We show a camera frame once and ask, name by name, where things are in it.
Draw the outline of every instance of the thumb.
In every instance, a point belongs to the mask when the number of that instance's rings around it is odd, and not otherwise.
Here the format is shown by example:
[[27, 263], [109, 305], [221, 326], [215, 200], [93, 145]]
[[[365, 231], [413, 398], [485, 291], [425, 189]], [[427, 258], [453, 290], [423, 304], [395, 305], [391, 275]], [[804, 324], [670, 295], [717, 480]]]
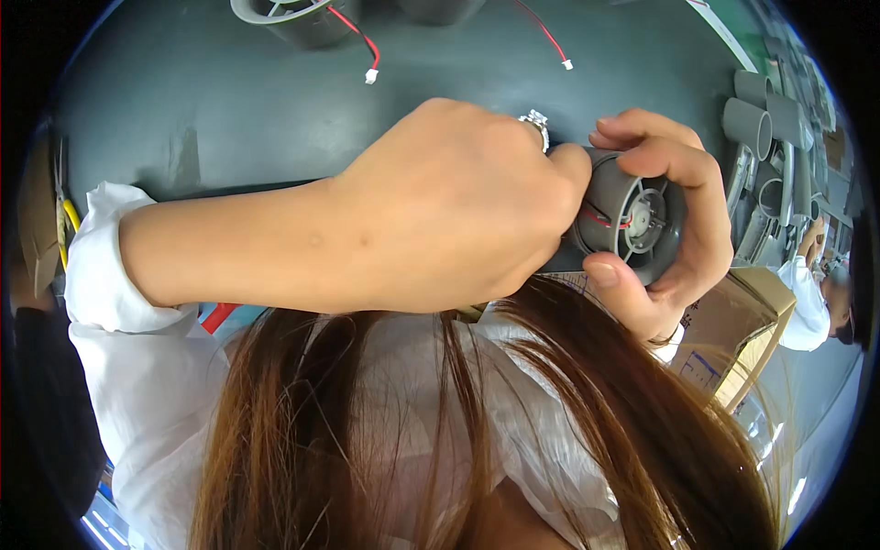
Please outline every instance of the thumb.
[[656, 305], [638, 275], [617, 254], [593, 253], [583, 260], [587, 286], [621, 325], [639, 340], [656, 335]]

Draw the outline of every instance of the red object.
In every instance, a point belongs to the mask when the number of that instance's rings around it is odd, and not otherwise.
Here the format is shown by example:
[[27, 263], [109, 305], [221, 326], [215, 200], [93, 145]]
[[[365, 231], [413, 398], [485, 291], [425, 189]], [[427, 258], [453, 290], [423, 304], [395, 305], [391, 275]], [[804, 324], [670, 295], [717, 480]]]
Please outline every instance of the red object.
[[342, 21], [342, 23], [345, 23], [349, 29], [351, 29], [352, 31], [361, 35], [361, 37], [363, 38], [363, 41], [367, 43], [367, 47], [370, 48], [370, 51], [373, 54], [373, 65], [370, 68], [375, 69], [376, 67], [378, 67], [379, 57], [381, 57], [381, 54], [379, 53], [378, 46], [376, 46], [376, 44], [372, 40], [370, 40], [370, 37], [367, 36], [366, 34], [362, 33], [361, 29], [357, 28], [357, 25], [352, 23], [349, 18], [347, 18], [344, 15], [342, 15], [341, 13], [339, 13], [336, 10], [336, 8], [334, 8], [333, 6], [327, 6], [327, 10], [330, 13], [333, 13], [333, 15], [335, 15], [336, 17], [338, 17], [339, 20]]
[[[599, 216], [596, 216], [595, 214], [593, 214], [592, 212], [590, 212], [589, 209], [583, 209], [582, 212], [583, 212], [584, 214], [586, 214], [586, 215], [587, 215], [590, 219], [592, 219], [594, 222], [598, 222], [598, 223], [604, 225], [605, 227], [611, 227], [611, 224], [610, 224], [610, 223], [606, 222], [604, 219], [600, 218]], [[629, 217], [629, 221], [627, 221], [625, 224], [620, 224], [620, 228], [621, 228], [621, 229], [626, 229], [627, 227], [630, 226], [630, 224], [631, 224], [632, 222], [633, 222], [633, 217], [631, 216], [631, 217]]]
[[240, 305], [241, 304], [217, 304], [214, 311], [212, 311], [202, 322], [202, 327], [207, 330], [209, 334], [213, 334], [214, 331], [216, 331], [217, 328], [232, 314], [232, 312], [235, 311], [235, 308]]
[[532, 17], [532, 19], [534, 19], [535, 23], [537, 23], [538, 26], [541, 27], [541, 30], [544, 31], [544, 34], [547, 35], [547, 38], [550, 39], [550, 41], [553, 43], [554, 46], [556, 46], [556, 51], [559, 52], [559, 56], [562, 58], [562, 60], [568, 61], [568, 58], [565, 56], [565, 52], [562, 51], [562, 47], [559, 45], [559, 42], [556, 41], [556, 39], [553, 37], [553, 35], [550, 34], [550, 31], [547, 30], [547, 27], [544, 26], [544, 21], [541, 21], [541, 18], [538, 17], [538, 15], [534, 11], [532, 11], [532, 9], [529, 8], [529, 6], [523, 4], [519, 0], [513, 0], [513, 1], [516, 5], [518, 5], [523, 10], [525, 10], [525, 12], [528, 13], [529, 16]]

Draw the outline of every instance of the gray workbench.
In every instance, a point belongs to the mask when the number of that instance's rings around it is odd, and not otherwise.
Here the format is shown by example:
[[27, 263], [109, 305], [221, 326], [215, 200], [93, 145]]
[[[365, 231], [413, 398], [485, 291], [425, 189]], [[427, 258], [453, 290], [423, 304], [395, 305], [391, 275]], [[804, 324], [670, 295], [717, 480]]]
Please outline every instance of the gray workbench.
[[126, 0], [61, 82], [55, 116], [70, 136], [72, 198], [84, 213], [102, 180], [170, 200], [336, 174], [433, 96], [510, 114], [537, 108], [556, 139], [580, 143], [597, 117], [642, 106], [727, 154], [719, 119], [737, 61], [687, 2], [532, 7], [574, 70], [509, 0], [439, 28], [368, 1], [361, 27], [382, 51], [368, 86], [370, 55], [355, 36], [297, 51], [239, 21], [228, 0]]

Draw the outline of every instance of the wire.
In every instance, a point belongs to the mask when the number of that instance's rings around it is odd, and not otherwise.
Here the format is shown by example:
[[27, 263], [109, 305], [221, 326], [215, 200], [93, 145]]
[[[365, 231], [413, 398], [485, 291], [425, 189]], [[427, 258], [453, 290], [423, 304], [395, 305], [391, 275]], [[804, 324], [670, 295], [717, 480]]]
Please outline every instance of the wire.
[[[605, 227], [611, 227], [611, 224], [610, 224], [609, 222], [607, 222], [606, 220], [604, 220], [604, 219], [600, 218], [599, 216], [596, 216], [595, 214], [593, 214], [593, 213], [590, 211], [590, 209], [583, 209], [582, 212], [583, 212], [584, 214], [586, 214], [587, 217], [590, 218], [591, 220], [593, 220], [594, 222], [598, 222], [598, 223], [604, 225]], [[630, 217], [629, 217], [629, 221], [627, 221], [625, 224], [620, 224], [620, 229], [626, 229], [627, 227], [629, 227], [630, 225], [632, 225], [632, 223], [633, 223], [633, 217], [630, 216]]]
[[345, 17], [344, 15], [342, 15], [341, 13], [339, 13], [339, 12], [336, 10], [336, 8], [334, 8], [334, 7], [331, 6], [331, 5], [328, 5], [328, 6], [327, 6], [327, 10], [328, 10], [330, 13], [333, 13], [333, 15], [335, 15], [337, 18], [339, 18], [339, 20], [342, 21], [342, 23], [345, 23], [346, 26], [348, 26], [349, 29], [351, 29], [352, 31], [354, 31], [354, 32], [356, 32], [356, 33], [358, 33], [358, 34], [361, 35], [361, 38], [363, 38], [363, 41], [366, 42], [366, 44], [367, 44], [367, 48], [370, 49], [370, 53], [373, 54], [373, 64], [372, 64], [372, 66], [371, 66], [370, 68], [371, 68], [372, 70], [377, 69], [377, 68], [378, 68], [378, 65], [379, 65], [379, 58], [380, 58], [382, 55], [379, 53], [379, 48], [376, 46], [376, 44], [375, 44], [372, 40], [370, 40], [370, 37], [369, 37], [369, 36], [367, 36], [366, 34], [362, 33], [362, 32], [361, 32], [361, 29], [357, 28], [357, 25], [355, 25], [355, 24], [351, 21], [351, 19], [349, 19], [349, 18]]
[[535, 23], [537, 23], [538, 26], [541, 27], [541, 30], [544, 31], [544, 34], [547, 35], [547, 38], [550, 39], [554, 46], [556, 46], [556, 51], [559, 52], [559, 57], [562, 58], [562, 62], [565, 63], [566, 61], [568, 61], [568, 58], [565, 56], [565, 52], [562, 51], [562, 47], [559, 45], [559, 42], [557, 42], [553, 35], [550, 34], [550, 31], [548, 31], [547, 27], [544, 25], [544, 21], [541, 21], [541, 18], [538, 17], [538, 15], [534, 11], [532, 11], [532, 8], [523, 4], [519, 0], [513, 0], [513, 2], [514, 4], [525, 10], [525, 12], [528, 13], [532, 17], [532, 19], [534, 19]]

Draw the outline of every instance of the silver ring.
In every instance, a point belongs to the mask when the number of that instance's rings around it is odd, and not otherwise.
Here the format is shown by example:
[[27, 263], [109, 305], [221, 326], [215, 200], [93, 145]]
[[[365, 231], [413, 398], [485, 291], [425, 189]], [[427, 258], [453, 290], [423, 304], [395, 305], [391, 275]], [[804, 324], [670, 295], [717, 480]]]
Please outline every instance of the silver ring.
[[518, 119], [521, 122], [528, 122], [538, 129], [541, 133], [541, 139], [544, 140], [544, 147], [541, 152], [547, 152], [550, 149], [550, 135], [547, 133], [547, 117], [532, 109], [528, 114], [524, 114]]

